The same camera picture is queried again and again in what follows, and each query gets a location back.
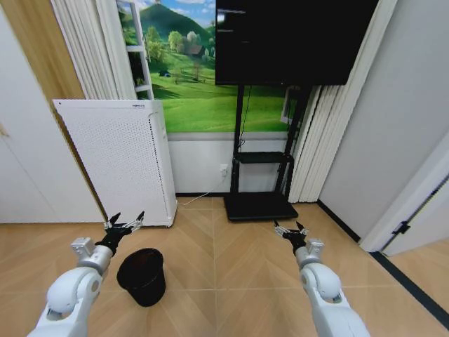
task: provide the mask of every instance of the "grass field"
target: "grass field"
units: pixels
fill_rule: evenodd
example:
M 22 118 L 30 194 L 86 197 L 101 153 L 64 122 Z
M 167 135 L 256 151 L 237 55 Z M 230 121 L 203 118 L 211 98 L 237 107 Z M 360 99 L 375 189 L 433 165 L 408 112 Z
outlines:
M 177 54 L 166 46 L 163 63 L 149 64 L 155 98 L 163 100 L 168 132 L 225 132 L 234 130 L 236 87 L 215 85 L 215 60 Z M 198 81 L 194 63 L 199 65 Z M 172 77 L 159 76 L 168 70 Z M 246 98 L 243 101 L 243 115 Z M 255 86 L 251 90 L 246 131 L 284 131 L 281 123 L 285 91 Z

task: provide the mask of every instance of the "wall outlet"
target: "wall outlet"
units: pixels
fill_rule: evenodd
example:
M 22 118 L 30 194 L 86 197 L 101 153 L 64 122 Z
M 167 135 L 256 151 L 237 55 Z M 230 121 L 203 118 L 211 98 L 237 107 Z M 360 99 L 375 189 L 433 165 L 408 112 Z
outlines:
M 222 177 L 227 176 L 227 167 L 228 167 L 227 164 L 221 164 L 220 165 L 220 172 L 222 174 Z

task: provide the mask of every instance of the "cloud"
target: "cloud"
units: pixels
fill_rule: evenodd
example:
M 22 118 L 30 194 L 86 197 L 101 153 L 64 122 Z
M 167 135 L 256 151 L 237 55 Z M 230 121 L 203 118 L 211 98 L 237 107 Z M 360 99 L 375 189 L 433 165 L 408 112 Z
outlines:
M 190 11 L 187 11 L 185 9 L 182 8 L 170 8 L 173 12 L 176 12 L 178 14 L 182 14 L 182 15 L 186 15 L 188 13 L 190 13 Z
M 206 0 L 176 0 L 177 2 L 180 2 L 181 4 L 204 4 Z
M 138 11 L 141 11 L 146 7 L 150 7 L 154 3 L 154 0 L 134 0 L 134 3 Z

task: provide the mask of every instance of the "television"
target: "television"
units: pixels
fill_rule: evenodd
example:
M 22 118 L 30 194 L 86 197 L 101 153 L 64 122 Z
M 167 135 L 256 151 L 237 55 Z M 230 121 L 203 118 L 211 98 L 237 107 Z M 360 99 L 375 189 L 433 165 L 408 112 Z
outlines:
M 377 0 L 217 0 L 215 83 L 346 84 Z

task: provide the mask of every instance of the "tv stand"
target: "tv stand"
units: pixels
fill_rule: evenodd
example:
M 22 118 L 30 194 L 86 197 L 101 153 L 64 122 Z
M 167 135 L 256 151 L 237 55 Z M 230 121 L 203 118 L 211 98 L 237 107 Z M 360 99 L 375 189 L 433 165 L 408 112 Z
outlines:
M 293 177 L 293 159 L 291 153 L 297 125 L 304 116 L 311 86 L 301 87 L 291 126 L 288 130 L 286 147 L 283 152 L 240 152 L 240 128 L 243 111 L 245 86 L 239 84 L 237 92 L 236 127 L 234 130 L 234 151 L 232 155 L 231 191 L 224 197 L 227 217 L 233 221 L 276 220 L 296 218 L 297 211 L 288 202 Z M 273 192 L 239 192 L 240 164 L 279 163 L 276 187 Z M 282 186 L 288 166 L 285 194 Z

